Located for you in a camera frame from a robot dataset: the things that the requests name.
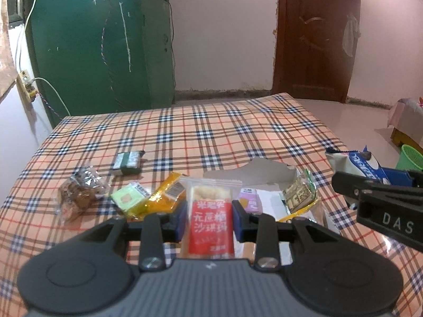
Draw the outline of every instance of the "yellow snack bag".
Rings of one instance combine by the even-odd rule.
[[[149,198],[132,206],[126,215],[142,220],[150,213],[171,213],[186,198],[185,187],[179,182],[180,176],[179,173],[171,172]]]

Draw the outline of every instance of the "electrical outlet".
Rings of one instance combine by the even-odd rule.
[[[35,90],[34,86],[29,83],[30,78],[31,77],[29,76],[28,71],[26,70],[22,70],[16,78],[18,89],[21,91],[23,96],[25,96],[29,103],[34,102],[35,96],[37,94],[37,91]]]

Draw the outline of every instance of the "wooden bed frame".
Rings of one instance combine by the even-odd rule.
[[[402,147],[403,144],[407,144],[413,148],[415,148],[420,154],[423,155],[423,149],[419,144],[416,143],[413,139],[407,136],[405,133],[398,131],[394,128],[391,135],[392,143],[395,144],[397,147]]]

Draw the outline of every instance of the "cardboard flap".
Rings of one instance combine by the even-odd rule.
[[[280,189],[284,189],[286,185],[292,183],[297,177],[297,168],[288,166],[285,163],[255,157],[250,163],[240,168],[206,171],[203,177],[220,180],[240,180],[243,187],[262,189],[264,189],[263,185],[274,185],[277,183]]]

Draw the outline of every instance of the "clear plastic bag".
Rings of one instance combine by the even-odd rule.
[[[292,185],[283,191],[283,200],[291,213],[311,205],[317,198],[317,187],[308,169],[304,169]]]
[[[92,166],[81,167],[57,191],[58,214],[63,222],[72,221],[108,191]]]
[[[228,259],[234,257],[232,200],[241,181],[181,177],[187,189],[188,218],[182,240],[185,258]]]

